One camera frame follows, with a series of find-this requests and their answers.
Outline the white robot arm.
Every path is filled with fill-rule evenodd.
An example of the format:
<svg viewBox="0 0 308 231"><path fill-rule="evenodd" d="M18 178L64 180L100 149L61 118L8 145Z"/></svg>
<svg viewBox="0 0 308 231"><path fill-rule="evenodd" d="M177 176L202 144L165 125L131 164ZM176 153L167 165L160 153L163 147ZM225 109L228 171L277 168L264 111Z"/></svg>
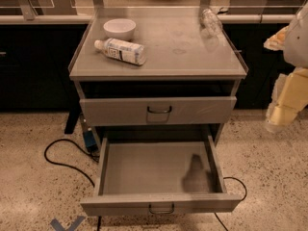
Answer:
<svg viewBox="0 0 308 231"><path fill-rule="evenodd" d="M269 132L277 133L308 105L308 4L288 26L268 38L264 47L282 50L285 62L295 67L289 75L278 76L271 94L265 125Z"/></svg>

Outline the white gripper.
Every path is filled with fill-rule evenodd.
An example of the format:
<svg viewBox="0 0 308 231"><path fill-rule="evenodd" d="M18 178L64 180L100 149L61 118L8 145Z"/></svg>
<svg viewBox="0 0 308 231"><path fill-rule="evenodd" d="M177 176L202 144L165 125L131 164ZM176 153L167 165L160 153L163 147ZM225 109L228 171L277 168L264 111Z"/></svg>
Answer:
<svg viewBox="0 0 308 231"><path fill-rule="evenodd" d="M264 42L268 50L285 48L288 26L279 30ZM265 127L277 133L289 126L297 115L308 105L308 69L296 67L289 75L280 74L274 83L266 113Z"/></svg>

